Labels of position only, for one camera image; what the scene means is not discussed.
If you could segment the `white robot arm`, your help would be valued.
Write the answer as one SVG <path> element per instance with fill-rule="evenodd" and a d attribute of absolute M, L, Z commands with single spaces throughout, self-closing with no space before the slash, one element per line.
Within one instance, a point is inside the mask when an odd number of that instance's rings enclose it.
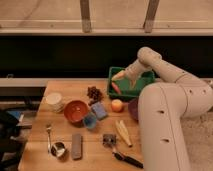
<path fill-rule="evenodd" d="M 180 123 L 182 117 L 204 114 L 213 107 L 213 88 L 197 76 L 165 61 L 149 47 L 113 76 L 131 85 L 147 71 L 161 78 L 145 86 L 138 100 L 138 121 L 145 171 L 191 171 Z"/>

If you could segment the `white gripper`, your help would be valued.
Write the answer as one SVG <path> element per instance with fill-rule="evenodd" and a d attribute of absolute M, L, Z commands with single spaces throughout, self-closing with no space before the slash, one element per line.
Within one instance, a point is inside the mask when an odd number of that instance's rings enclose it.
<path fill-rule="evenodd" d="M 136 60 L 132 64 L 130 64 L 125 70 L 121 70 L 115 75 L 113 75 L 111 80 L 116 81 L 126 77 L 131 81 L 131 88 L 133 89 L 136 86 L 137 79 L 139 78 L 139 76 L 144 72 L 147 72 L 148 70 L 148 66 L 142 64 L 139 60 Z"/>

